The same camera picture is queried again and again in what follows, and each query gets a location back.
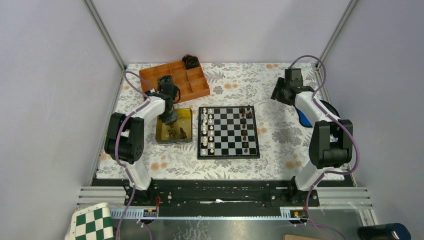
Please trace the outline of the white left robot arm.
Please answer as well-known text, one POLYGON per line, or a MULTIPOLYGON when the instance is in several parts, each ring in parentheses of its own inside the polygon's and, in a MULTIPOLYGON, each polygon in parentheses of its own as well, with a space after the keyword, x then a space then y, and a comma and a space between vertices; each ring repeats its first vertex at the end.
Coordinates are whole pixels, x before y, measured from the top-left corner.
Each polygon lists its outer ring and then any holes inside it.
POLYGON ((159 117, 163 124, 173 125, 178 115, 174 100, 181 94, 171 82, 161 82, 157 90, 143 93, 145 101, 128 114, 115 112, 110 116, 104 143, 104 152, 124 168, 136 199, 144 206, 152 204, 155 192, 149 188, 152 178, 146 168, 137 163, 142 157, 145 143, 145 125, 159 117))

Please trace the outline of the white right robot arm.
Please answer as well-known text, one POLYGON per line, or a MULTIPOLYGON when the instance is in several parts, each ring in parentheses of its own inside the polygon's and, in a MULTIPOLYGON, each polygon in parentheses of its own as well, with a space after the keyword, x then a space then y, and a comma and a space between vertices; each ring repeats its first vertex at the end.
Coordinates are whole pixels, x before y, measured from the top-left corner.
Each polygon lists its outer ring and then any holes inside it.
POLYGON ((313 127, 308 156, 309 162, 294 178, 294 188, 287 191, 287 201, 293 206, 306 199, 305 191, 315 186, 325 174, 340 174, 338 168, 352 159, 353 124, 340 119, 316 97, 311 86, 304 85, 302 71, 288 68, 277 79, 271 99, 294 106, 313 127))

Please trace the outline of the brown chess piece in tin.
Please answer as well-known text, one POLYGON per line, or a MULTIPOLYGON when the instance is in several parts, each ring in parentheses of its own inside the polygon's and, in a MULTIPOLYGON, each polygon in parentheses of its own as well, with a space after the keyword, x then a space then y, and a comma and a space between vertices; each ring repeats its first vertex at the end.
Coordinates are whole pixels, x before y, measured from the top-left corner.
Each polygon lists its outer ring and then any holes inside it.
POLYGON ((179 128, 180 130, 180 139, 187 139, 187 133, 184 131, 184 129, 182 127, 179 128))
POLYGON ((177 133, 174 129, 168 129, 168 137, 169 139, 176 139, 177 133))

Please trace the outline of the row of white chess pieces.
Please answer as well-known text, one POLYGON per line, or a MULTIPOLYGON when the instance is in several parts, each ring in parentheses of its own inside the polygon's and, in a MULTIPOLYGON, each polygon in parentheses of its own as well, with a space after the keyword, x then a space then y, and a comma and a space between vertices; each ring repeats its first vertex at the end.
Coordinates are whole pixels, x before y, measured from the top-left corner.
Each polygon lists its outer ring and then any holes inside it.
POLYGON ((200 113, 200 156, 213 156, 215 154, 214 110, 203 107, 200 113))

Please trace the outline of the black white chess board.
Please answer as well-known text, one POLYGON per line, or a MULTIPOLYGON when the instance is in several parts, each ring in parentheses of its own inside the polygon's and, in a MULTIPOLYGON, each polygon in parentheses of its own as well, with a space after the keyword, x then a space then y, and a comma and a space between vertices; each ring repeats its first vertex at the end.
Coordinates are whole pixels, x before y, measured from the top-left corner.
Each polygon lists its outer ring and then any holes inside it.
POLYGON ((254 106, 203 106, 198 109, 198 113, 198 160, 231 160, 260 158, 259 137, 254 106), (201 156, 200 154, 201 108, 213 109, 215 152, 214 155, 211 156, 201 156), (243 113, 246 113, 245 118, 242 118, 240 108, 244 108, 243 113), (241 119, 246 119, 246 124, 241 124, 241 119), (243 143, 248 143, 248 147, 244 148, 243 143))

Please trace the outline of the black roll in tray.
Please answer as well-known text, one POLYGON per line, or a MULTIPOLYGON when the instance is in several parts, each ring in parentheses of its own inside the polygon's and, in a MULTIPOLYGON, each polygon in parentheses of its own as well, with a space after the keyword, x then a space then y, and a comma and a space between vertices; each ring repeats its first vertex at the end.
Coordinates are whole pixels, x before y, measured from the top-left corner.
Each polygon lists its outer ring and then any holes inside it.
POLYGON ((157 79, 157 85, 163 85, 163 84, 173 84, 173 78, 171 75, 164 75, 157 79))

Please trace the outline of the orange compartment organizer tray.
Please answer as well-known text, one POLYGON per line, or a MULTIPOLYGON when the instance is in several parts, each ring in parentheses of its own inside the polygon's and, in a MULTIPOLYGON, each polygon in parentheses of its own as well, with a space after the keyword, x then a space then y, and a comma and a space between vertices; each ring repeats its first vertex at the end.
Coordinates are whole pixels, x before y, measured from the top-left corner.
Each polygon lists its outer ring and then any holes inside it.
POLYGON ((174 61, 152 67, 145 67, 138 71, 143 92, 150 88, 158 90, 158 80, 163 76, 171 76, 173 83, 180 89, 181 96, 177 96, 179 103, 208 96, 211 91, 202 67, 186 69, 183 61, 174 61))

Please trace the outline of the blue black cloth pouch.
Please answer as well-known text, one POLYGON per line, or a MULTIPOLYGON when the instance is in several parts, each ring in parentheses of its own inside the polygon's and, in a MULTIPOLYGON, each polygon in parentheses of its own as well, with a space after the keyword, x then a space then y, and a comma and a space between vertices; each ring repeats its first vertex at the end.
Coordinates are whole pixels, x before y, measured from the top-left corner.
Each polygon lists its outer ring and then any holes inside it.
MULTIPOLYGON (((339 112, 335 107, 333 107, 329 102, 325 100, 321 100, 321 103, 334 115, 337 117, 340 117, 339 112)), ((296 108, 296 112, 298 114, 299 123, 305 127, 305 128, 312 128, 313 125, 310 123, 310 121, 307 119, 307 117, 304 115, 302 111, 300 111, 298 108, 296 108)))

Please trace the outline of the black roll at tray corner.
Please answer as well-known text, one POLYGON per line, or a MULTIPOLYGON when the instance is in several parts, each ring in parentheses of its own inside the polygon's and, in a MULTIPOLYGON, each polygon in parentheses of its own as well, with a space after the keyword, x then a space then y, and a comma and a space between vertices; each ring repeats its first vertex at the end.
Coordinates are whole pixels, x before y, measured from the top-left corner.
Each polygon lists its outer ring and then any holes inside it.
POLYGON ((200 67, 199 59, 196 56, 186 54, 181 60, 186 70, 200 67))

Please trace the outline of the gold metal tin tray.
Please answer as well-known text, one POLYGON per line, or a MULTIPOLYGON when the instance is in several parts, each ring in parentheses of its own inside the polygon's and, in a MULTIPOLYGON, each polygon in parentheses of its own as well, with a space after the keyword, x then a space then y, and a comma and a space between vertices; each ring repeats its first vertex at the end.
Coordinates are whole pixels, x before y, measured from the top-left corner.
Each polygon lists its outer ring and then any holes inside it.
POLYGON ((177 121, 166 125, 157 117, 155 140, 160 145, 188 144, 193 141, 193 111, 177 108, 177 121))

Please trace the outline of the green white checkered mat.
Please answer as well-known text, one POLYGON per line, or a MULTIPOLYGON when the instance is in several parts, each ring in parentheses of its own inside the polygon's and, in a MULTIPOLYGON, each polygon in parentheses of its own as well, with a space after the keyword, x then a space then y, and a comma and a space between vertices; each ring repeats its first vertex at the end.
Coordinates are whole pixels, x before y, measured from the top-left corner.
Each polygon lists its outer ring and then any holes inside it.
POLYGON ((98 203, 73 213, 65 240, 114 240, 109 204, 98 203))

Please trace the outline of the dark cylinder bottom right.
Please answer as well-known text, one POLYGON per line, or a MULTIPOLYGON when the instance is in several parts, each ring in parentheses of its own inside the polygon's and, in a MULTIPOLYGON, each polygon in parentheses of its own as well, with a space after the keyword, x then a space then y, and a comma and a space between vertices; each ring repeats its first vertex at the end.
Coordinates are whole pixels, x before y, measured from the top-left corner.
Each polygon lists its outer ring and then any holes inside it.
POLYGON ((401 223, 361 226, 357 229, 361 240, 411 240, 409 230, 401 223))

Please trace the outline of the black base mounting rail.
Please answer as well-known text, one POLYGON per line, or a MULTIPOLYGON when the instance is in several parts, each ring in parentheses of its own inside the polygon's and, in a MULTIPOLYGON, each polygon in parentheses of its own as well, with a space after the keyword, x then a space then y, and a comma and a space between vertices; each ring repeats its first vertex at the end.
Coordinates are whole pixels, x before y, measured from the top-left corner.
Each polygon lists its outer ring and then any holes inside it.
POLYGON ((124 205, 158 210, 160 217, 276 217, 282 207, 320 205, 316 190, 295 189, 289 180, 153 180, 146 190, 128 183, 124 205))

